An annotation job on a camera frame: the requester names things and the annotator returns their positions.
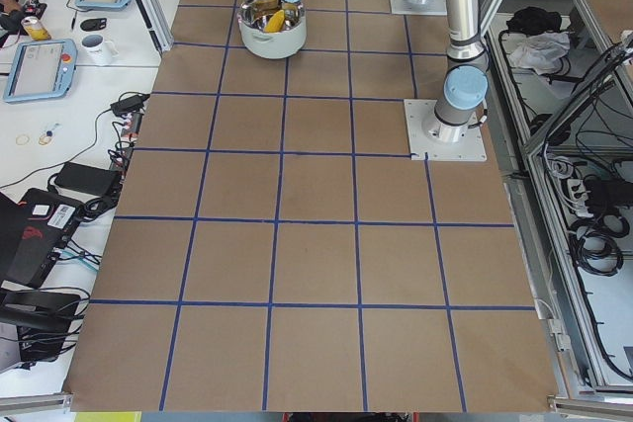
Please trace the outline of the yellow corn cob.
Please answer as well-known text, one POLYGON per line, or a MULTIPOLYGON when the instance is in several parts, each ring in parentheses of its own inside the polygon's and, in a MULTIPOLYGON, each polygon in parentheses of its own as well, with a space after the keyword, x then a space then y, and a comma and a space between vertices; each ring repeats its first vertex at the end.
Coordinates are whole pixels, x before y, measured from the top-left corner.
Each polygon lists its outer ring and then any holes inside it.
POLYGON ((266 22, 263 32, 267 34, 279 33, 283 30, 286 22, 284 10, 275 12, 266 22))

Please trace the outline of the pale green steel pot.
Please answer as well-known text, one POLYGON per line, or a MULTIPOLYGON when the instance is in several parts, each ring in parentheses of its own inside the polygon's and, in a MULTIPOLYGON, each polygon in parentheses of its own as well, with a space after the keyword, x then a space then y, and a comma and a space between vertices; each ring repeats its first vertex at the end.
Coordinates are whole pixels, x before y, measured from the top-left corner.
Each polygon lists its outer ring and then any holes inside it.
POLYGON ((240 5, 237 18, 242 42, 257 56, 286 58, 306 42, 306 11, 302 3, 246 0, 240 5))

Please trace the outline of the black computer mouse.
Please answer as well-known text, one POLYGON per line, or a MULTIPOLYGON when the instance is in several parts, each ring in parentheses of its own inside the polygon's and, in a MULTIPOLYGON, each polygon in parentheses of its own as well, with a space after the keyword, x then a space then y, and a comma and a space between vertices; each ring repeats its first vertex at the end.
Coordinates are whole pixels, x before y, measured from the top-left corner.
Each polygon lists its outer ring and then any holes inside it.
POLYGON ((98 32, 107 27, 107 18, 91 18, 81 22, 80 29, 83 32, 98 32))

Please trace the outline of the white mug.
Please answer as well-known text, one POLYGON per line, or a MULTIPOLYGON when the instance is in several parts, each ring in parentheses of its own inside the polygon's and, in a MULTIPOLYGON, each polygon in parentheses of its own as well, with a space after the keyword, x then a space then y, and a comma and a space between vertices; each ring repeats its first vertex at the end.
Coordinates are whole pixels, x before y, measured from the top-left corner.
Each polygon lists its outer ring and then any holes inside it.
POLYGON ((86 36, 82 39, 81 45, 97 66, 111 65, 119 56, 115 44, 101 35, 86 36))

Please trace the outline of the black power adapter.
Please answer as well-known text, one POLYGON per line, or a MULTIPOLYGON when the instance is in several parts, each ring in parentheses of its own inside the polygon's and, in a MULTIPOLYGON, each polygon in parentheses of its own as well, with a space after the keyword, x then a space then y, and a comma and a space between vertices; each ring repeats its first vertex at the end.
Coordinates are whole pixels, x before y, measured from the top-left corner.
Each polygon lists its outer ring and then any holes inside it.
POLYGON ((135 113, 144 107, 144 103, 149 99, 149 97, 149 94, 135 93, 112 103, 110 105, 110 110, 117 117, 135 113))

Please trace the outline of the power strip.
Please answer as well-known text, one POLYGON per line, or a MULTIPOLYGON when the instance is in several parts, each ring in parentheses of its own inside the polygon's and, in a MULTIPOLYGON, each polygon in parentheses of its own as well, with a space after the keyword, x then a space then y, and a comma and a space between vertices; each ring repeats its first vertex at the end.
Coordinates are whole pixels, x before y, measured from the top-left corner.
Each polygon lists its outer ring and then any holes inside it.
POLYGON ((108 151, 111 170, 127 171, 138 138, 142 118, 143 112, 132 112, 123 114, 112 122, 117 140, 113 148, 108 151))

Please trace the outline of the yellow can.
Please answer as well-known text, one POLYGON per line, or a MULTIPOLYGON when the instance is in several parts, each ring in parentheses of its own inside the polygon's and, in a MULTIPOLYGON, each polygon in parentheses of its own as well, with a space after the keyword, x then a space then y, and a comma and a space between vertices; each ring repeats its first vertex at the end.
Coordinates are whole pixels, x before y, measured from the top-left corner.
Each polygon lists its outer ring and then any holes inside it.
POLYGON ((50 33, 38 17, 25 17, 21 21, 21 24, 25 32, 33 41, 49 41, 51 39, 50 33))

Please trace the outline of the blue teach pendant near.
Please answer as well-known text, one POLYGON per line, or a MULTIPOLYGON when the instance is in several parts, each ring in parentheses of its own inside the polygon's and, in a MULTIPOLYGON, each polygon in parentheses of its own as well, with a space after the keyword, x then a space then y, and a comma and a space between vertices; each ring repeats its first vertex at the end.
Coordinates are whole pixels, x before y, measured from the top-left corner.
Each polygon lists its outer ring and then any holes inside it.
POLYGON ((73 40, 23 42, 18 45, 3 94, 6 103, 63 97, 76 67, 73 40))

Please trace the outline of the black power brick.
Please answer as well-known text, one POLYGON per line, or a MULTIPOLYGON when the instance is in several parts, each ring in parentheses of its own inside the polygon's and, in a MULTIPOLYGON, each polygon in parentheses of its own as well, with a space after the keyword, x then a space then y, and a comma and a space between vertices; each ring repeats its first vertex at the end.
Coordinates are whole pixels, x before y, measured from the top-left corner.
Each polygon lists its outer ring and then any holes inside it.
POLYGON ((103 197, 120 188, 122 173, 89 165, 66 162, 54 178, 57 187, 103 197))

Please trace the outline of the white crumpled cloth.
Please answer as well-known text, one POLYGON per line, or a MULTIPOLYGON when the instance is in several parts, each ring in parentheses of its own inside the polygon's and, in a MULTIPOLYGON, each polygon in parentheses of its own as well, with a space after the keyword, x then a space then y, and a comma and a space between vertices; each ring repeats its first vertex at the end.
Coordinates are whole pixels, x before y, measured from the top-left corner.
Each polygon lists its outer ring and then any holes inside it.
POLYGON ((511 67, 531 69, 539 75, 556 73, 570 48, 567 33, 543 33, 520 42, 508 61, 511 67))

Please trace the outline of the black laptop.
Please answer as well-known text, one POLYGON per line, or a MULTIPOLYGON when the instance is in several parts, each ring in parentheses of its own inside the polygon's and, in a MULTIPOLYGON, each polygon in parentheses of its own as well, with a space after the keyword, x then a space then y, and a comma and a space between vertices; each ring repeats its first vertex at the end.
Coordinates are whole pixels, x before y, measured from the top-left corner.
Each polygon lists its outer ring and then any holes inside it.
POLYGON ((80 224, 83 203, 31 188, 18 201, 1 197, 1 278, 42 285, 80 224))

